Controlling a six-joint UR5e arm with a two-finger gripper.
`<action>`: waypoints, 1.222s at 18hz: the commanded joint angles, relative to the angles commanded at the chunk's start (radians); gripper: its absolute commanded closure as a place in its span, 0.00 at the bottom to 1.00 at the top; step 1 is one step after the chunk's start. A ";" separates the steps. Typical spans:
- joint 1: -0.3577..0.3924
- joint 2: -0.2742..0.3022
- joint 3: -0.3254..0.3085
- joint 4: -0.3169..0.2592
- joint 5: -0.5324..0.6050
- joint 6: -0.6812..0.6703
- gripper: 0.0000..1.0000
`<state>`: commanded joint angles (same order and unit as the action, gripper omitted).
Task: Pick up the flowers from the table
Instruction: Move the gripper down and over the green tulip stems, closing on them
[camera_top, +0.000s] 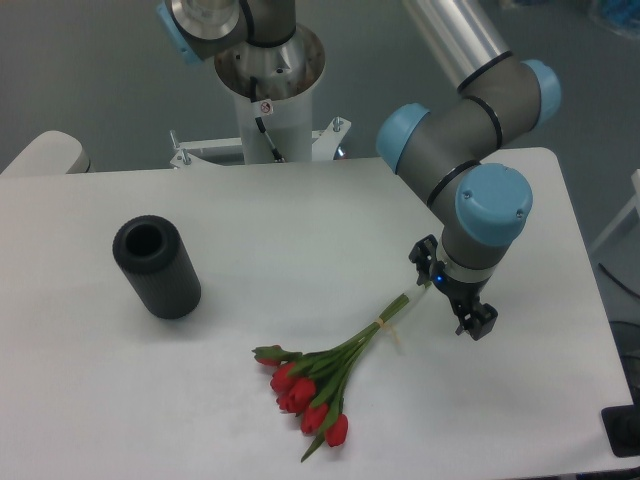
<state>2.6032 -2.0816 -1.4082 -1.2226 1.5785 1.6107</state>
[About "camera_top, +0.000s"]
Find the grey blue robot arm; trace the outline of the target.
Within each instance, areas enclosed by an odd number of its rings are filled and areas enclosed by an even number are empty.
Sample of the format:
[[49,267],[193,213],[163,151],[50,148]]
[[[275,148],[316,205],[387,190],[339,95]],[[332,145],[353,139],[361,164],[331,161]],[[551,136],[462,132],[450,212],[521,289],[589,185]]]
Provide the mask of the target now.
[[[381,126],[376,150],[443,226],[410,253],[419,283],[442,292],[459,331],[480,339],[498,316],[481,291],[533,203],[525,177],[489,158],[552,117],[561,87],[544,63],[513,55],[478,2],[405,7],[460,99],[440,113],[417,103],[400,107]],[[246,163],[335,153],[335,142],[312,135],[309,96],[325,54],[297,21],[294,2],[163,1],[157,14],[186,62],[214,61],[236,103]]]

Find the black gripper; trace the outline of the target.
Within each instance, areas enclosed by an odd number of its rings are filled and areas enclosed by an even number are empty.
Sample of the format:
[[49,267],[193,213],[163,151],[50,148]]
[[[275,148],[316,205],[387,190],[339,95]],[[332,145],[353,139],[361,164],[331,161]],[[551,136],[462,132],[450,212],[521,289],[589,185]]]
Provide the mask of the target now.
[[492,331],[498,317],[497,310],[479,298],[491,278],[491,269],[473,270],[453,261],[437,260],[437,247],[434,235],[427,235],[412,247],[408,258],[416,268],[416,284],[426,287],[433,283],[453,304],[459,322],[455,333],[467,333],[473,340],[480,340]]

